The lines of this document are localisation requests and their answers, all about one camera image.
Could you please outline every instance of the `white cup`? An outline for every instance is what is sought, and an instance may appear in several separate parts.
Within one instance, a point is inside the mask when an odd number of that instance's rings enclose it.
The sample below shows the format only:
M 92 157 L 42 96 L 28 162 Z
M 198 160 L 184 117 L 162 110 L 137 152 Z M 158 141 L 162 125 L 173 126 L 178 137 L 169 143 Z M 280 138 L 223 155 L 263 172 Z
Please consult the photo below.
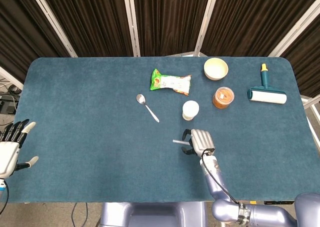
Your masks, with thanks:
M 182 117 L 186 121 L 191 121 L 199 112 L 199 104 L 193 100 L 189 100 L 183 104 Z

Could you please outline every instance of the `yellow cap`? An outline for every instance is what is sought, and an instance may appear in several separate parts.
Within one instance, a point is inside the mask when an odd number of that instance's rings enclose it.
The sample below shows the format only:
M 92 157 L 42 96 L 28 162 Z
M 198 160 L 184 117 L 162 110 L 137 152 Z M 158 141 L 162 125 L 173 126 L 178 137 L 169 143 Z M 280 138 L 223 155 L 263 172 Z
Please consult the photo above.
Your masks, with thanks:
M 262 64 L 261 71 L 268 71 L 267 65 L 265 63 Z

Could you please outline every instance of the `lint roller handle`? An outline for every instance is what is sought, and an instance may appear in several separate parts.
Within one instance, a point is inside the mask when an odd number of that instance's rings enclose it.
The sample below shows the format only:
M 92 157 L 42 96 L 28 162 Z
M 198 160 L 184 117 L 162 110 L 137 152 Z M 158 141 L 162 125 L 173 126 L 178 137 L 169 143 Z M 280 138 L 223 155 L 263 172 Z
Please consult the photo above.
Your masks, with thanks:
M 265 63 L 261 66 L 261 84 L 265 89 L 268 89 L 269 79 L 268 79 L 268 69 Z

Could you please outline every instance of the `lint roller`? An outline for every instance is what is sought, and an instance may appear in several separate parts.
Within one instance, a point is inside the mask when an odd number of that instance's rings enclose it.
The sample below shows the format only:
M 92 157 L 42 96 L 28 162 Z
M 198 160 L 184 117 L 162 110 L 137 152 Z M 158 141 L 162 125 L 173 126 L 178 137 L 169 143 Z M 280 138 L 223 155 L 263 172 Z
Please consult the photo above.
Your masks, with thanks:
M 262 86 L 255 86 L 248 89 L 248 99 L 251 101 L 284 104 L 287 101 L 286 92 L 269 86 L 268 69 L 265 63 L 261 66 L 260 75 Z

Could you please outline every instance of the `orange food container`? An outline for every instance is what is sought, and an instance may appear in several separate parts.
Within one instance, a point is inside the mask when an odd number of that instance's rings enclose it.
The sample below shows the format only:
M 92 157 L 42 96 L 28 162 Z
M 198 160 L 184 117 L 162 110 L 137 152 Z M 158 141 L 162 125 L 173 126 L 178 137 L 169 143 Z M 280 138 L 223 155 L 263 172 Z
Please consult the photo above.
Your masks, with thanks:
M 227 108 L 235 99 L 234 92 L 228 87 L 220 87 L 216 90 L 212 103 L 218 109 Z

